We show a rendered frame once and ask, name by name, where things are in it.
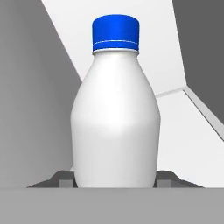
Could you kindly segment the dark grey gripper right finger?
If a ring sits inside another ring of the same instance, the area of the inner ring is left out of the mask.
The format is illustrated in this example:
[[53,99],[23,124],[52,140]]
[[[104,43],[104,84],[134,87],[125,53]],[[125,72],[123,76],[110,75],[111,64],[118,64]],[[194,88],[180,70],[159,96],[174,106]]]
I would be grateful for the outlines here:
[[173,171],[157,171],[154,188],[200,188],[200,185],[180,179]]

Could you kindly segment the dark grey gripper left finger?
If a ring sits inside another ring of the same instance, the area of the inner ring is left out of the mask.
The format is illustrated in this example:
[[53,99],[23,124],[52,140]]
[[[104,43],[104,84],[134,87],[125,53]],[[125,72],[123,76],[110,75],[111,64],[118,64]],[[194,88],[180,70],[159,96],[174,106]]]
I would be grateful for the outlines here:
[[30,187],[34,188],[76,188],[73,171],[56,171],[48,180],[41,181]]

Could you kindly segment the grey fridge freezer, white inside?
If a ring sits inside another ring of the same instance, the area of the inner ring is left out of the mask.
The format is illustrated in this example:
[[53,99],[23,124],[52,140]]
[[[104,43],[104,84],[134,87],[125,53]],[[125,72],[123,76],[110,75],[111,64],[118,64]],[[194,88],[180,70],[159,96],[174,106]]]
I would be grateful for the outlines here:
[[224,187],[224,123],[187,83],[173,0],[0,0],[0,188],[72,168],[70,113],[93,61],[92,23],[106,14],[139,21],[162,116],[158,169]]

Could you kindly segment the white bottle with blue cap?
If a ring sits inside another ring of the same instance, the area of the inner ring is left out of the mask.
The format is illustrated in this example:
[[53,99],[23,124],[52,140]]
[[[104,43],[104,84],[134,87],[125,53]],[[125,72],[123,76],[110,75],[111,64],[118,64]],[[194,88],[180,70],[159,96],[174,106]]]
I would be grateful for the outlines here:
[[81,188],[151,188],[160,114],[141,68],[138,20],[123,14],[92,23],[91,67],[71,113],[73,170]]

